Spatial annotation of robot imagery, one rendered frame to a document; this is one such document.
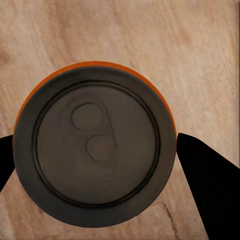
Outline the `can of soda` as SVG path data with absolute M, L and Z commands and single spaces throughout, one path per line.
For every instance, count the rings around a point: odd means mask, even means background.
M 33 202 L 76 227 L 144 212 L 172 173 L 177 131 L 158 89 L 135 70 L 83 61 L 53 72 L 23 102 L 12 149 Z

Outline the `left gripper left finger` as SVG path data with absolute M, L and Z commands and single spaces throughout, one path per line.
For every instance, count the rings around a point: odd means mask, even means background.
M 13 135 L 0 138 L 0 192 L 15 170 Z

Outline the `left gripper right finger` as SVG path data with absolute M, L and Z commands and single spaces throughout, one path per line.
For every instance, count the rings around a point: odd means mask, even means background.
M 185 133 L 176 152 L 209 240 L 240 240 L 240 168 Z

